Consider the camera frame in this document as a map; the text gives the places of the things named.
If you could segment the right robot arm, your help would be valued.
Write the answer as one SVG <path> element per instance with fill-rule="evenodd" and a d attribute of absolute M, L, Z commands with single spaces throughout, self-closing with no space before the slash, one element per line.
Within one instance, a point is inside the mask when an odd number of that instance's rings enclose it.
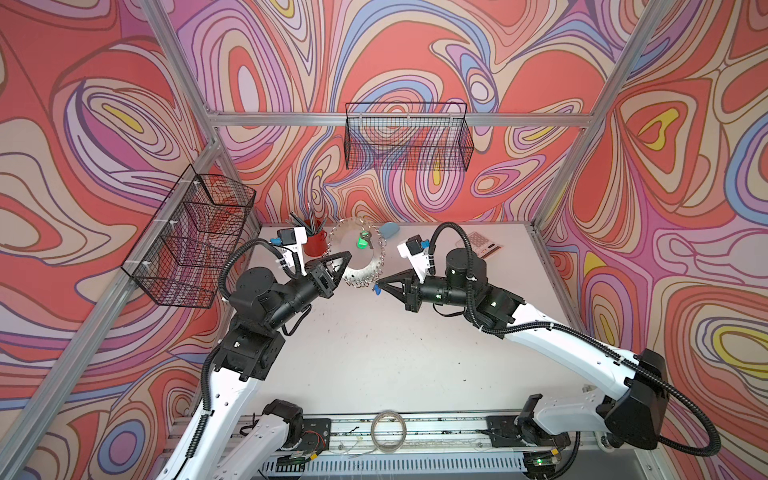
<path fill-rule="evenodd" d="M 517 417 L 527 442 L 565 433 L 607 433 L 621 444 L 653 450 L 661 442 L 670 386 L 666 363 L 652 350 L 636 355 L 609 346 L 544 314 L 488 281 L 484 260 L 451 250 L 443 275 L 427 252 L 407 252 L 408 270 L 377 281 L 378 290 L 417 313 L 426 304 L 455 306 L 480 332 L 531 348 L 588 382 L 586 393 L 529 396 Z"/>

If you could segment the green tagged key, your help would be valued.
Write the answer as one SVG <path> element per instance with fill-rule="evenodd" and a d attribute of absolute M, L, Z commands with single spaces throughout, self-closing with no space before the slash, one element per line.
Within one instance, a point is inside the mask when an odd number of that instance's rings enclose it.
<path fill-rule="evenodd" d="M 358 235 L 357 248 L 360 250 L 372 249 L 372 234 L 370 231 L 363 230 Z"/>

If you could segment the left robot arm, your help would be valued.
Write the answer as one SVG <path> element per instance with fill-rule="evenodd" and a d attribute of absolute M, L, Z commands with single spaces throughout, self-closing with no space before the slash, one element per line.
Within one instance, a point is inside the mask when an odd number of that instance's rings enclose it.
<path fill-rule="evenodd" d="M 286 343 L 286 324 L 304 319 L 314 301 L 334 295 L 351 258 L 342 251 L 311 260 L 285 283 L 270 268 L 253 267 L 240 275 L 233 291 L 223 292 L 235 315 L 204 361 L 200 403 L 158 478 L 250 479 L 274 453 L 301 442 L 302 408 L 274 400 L 246 437 L 227 447 Z"/>

